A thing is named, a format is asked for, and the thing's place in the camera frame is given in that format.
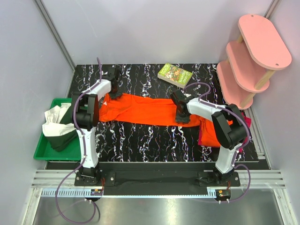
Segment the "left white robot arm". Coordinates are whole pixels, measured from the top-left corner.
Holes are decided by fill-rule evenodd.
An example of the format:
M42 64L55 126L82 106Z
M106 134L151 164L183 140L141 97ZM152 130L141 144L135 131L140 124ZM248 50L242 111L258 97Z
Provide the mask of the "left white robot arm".
M96 127L99 123L99 100L106 94L113 100L122 96L118 86L120 75L119 68L110 67L106 74L101 74L100 79L94 85L83 92L75 92L72 95L72 120L79 137L81 150L81 162L78 170L92 186L101 181L101 174L96 171L98 156L95 142Z

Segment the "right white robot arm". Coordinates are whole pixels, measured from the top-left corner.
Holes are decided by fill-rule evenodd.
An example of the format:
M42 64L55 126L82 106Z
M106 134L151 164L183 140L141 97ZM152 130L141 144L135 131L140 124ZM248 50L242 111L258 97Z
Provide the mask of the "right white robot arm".
M245 141L249 141L249 128L239 108L235 104L217 105L197 97L186 97L181 90L174 91L170 98L176 105L177 123L189 123L191 115L212 121L216 138L221 145L213 180L219 186L225 185L230 179L229 174L234 170L237 150L246 144Z

